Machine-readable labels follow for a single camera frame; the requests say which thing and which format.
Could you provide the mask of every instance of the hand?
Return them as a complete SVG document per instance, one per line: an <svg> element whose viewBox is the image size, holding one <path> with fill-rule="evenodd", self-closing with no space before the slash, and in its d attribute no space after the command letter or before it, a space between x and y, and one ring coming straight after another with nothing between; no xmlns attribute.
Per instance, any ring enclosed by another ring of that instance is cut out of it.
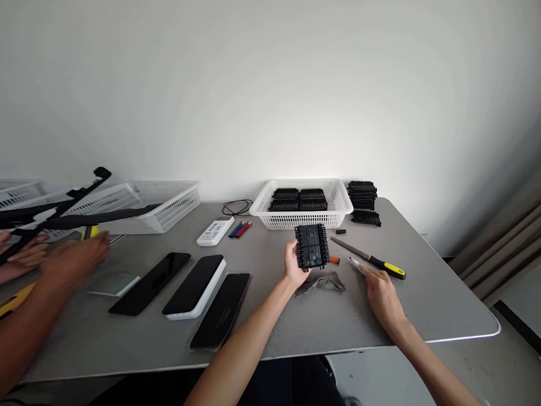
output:
<svg viewBox="0 0 541 406"><path fill-rule="evenodd" d="M108 231L83 242L68 241L41 264L41 282L53 289L78 288L109 255Z"/></svg>
<svg viewBox="0 0 541 406"><path fill-rule="evenodd" d="M311 268L308 272L304 272L297 263L297 240L288 242L286 244L286 255L284 258L286 271L284 273L284 278L292 285L293 288L297 289L305 281L308 275L310 275Z"/></svg>
<svg viewBox="0 0 541 406"><path fill-rule="evenodd" d="M10 237L11 233L8 231L0 233L0 254L10 247L10 245L5 245ZM26 244L17 254L9 257L7 263L0 267L0 284L24 275L42 263L47 255L48 245L37 243L46 241L48 238L49 236L41 234Z"/></svg>
<svg viewBox="0 0 541 406"><path fill-rule="evenodd" d="M376 318L396 343L398 335L409 325L391 278L385 271L374 271L361 264L368 286L368 301Z"/></svg>

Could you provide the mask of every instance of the smartphone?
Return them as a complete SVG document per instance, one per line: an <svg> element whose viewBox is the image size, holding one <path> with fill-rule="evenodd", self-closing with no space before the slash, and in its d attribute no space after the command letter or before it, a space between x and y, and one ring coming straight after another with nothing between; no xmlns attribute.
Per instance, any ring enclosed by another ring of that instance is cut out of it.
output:
<svg viewBox="0 0 541 406"><path fill-rule="evenodd" d="M190 259L190 254L169 253L126 293L109 313L137 316Z"/></svg>
<svg viewBox="0 0 541 406"><path fill-rule="evenodd" d="M224 269L223 255L201 258L163 308L162 313L169 320L199 317Z"/></svg>
<svg viewBox="0 0 541 406"><path fill-rule="evenodd" d="M193 336L190 348L216 350L233 328L248 290L250 273L229 273Z"/></svg>

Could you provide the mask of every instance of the phone screen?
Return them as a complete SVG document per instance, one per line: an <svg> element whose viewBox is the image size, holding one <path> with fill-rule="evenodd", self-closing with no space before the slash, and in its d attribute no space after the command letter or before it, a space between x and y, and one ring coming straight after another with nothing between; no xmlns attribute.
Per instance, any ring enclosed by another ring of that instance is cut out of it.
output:
<svg viewBox="0 0 541 406"><path fill-rule="evenodd" d="M160 290L179 272L190 259L190 254L169 253L152 270L128 291L109 313L136 316L156 297Z"/></svg>
<svg viewBox="0 0 541 406"><path fill-rule="evenodd" d="M230 273L225 277L190 348L216 349L224 342L237 318L251 277L250 273Z"/></svg>
<svg viewBox="0 0 541 406"><path fill-rule="evenodd" d="M201 258L179 286L169 303L163 308L162 313L168 315L191 312L199 302L223 259L223 255L211 255Z"/></svg>

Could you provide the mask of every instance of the cloth rag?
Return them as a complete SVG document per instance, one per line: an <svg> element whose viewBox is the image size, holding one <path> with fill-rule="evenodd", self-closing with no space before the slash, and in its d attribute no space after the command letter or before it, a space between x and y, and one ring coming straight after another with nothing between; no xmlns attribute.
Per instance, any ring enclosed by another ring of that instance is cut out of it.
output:
<svg viewBox="0 0 541 406"><path fill-rule="evenodd" d="M337 290L339 292L345 291L345 286L340 280L340 277L336 272L331 272L328 275L323 275L313 279L309 282L303 283L296 291L295 297L305 294L312 288L322 288L322 289L331 289Z"/></svg>

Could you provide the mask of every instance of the person's left hand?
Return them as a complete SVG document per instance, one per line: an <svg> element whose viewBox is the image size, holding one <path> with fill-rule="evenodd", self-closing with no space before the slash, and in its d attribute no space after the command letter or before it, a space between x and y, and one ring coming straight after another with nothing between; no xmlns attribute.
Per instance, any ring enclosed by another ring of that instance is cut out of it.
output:
<svg viewBox="0 0 541 406"><path fill-rule="evenodd" d="M10 246L6 242L10 239L11 233L6 231L0 233L0 254ZM9 257L7 262L0 267L0 284L15 279L38 267L47 256L47 244L39 244L48 240L49 236L41 234L26 244L18 253Z"/></svg>
<svg viewBox="0 0 541 406"><path fill-rule="evenodd" d="M297 289L305 281L308 275L310 275L311 268L308 272L304 272L297 264L297 240L288 242L286 244L286 255L284 258L286 271L284 277L291 283L292 287Z"/></svg>

